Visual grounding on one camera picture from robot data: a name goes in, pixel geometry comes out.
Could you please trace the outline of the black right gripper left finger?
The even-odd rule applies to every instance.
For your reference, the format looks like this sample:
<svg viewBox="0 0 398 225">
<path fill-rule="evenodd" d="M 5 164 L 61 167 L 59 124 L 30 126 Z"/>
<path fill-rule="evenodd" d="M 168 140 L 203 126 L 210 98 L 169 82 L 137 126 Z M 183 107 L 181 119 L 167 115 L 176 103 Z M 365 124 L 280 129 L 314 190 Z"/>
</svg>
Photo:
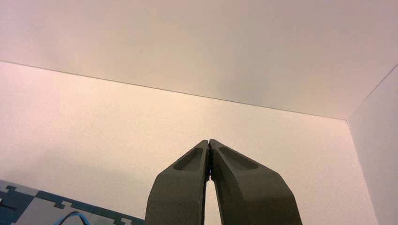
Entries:
<svg viewBox="0 0 398 225">
<path fill-rule="evenodd" d="M 145 212 L 148 225 L 202 225 L 209 180 L 209 142 L 200 141 L 155 178 Z"/>
</svg>

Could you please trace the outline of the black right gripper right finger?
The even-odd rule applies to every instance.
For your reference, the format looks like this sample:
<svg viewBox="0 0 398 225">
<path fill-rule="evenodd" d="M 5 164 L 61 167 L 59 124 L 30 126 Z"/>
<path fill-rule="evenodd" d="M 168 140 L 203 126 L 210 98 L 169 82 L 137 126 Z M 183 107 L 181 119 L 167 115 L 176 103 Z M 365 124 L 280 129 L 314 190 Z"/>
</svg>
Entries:
<svg viewBox="0 0 398 225">
<path fill-rule="evenodd" d="M 300 225 L 294 194 L 280 174 L 211 139 L 211 179 L 223 225 Z"/>
</svg>

